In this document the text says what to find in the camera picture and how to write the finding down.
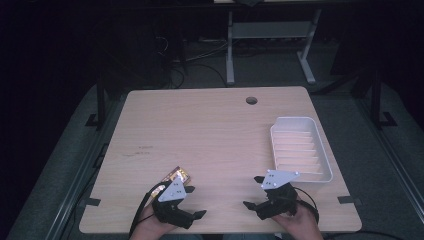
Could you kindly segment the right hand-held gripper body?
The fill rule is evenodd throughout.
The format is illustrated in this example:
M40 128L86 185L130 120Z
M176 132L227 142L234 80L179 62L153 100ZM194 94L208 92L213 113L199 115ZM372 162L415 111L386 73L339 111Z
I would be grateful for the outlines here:
M258 183L265 191L267 200L257 205L256 214L261 219L271 218L282 213L295 215L298 194L291 181L300 176L299 172L268 170L263 183Z

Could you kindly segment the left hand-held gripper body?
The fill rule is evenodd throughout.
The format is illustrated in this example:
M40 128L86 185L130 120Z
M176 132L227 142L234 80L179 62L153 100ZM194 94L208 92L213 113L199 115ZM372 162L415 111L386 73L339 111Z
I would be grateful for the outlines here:
M186 198L187 192L180 178L167 181L165 187L154 198L152 207L161 223L189 229L194 221L192 213L181 210L178 205Z

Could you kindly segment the golden snack packet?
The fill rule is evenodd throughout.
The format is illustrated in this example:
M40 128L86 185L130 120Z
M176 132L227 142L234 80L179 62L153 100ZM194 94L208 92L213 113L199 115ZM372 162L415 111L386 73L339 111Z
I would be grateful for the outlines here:
M173 181L176 178L179 178L185 186L187 186L191 180L190 175L183 168L177 166L161 180L161 184L152 191L151 196L156 197L162 190L166 188L164 182Z

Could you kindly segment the person's left hand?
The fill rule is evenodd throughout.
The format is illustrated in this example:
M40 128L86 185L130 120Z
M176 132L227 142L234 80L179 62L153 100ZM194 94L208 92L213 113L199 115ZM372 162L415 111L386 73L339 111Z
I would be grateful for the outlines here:
M176 226L160 222L152 209L145 208L129 240L159 240L174 229Z

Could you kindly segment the person's right hand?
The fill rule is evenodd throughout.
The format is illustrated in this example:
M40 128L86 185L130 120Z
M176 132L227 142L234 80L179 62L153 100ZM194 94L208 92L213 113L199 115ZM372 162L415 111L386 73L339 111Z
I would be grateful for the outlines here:
M276 215L272 220L278 223L295 240L324 240L314 214L298 204L293 216Z

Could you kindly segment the white ribbed plastic tray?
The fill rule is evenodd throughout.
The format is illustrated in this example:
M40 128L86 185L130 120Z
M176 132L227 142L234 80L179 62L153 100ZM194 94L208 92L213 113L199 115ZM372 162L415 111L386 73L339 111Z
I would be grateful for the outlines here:
M333 172L318 131L310 117L278 117L270 128L276 170L297 172L294 182L328 183Z

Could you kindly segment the black metal stand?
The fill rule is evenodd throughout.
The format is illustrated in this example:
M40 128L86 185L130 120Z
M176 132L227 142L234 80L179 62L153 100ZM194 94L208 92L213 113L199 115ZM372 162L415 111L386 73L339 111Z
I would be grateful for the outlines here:
M381 111L381 76L378 70L373 74L371 85L370 118L374 126L381 130L383 127L396 126L397 123L389 112Z
M96 80L96 102L97 112L89 116L85 125L95 127L99 131L106 120L105 86L101 77L98 77Z

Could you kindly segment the white metal desk frame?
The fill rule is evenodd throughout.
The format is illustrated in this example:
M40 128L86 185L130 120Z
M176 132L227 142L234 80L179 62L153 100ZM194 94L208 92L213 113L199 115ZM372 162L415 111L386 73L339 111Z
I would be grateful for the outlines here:
M321 13L321 9L315 10L310 21L235 22L233 20L233 13L229 12L227 25L226 83L229 85L235 84L233 61L233 43L235 40L303 38L305 45L301 51L297 52L298 62L307 83L315 84L316 80L307 57Z

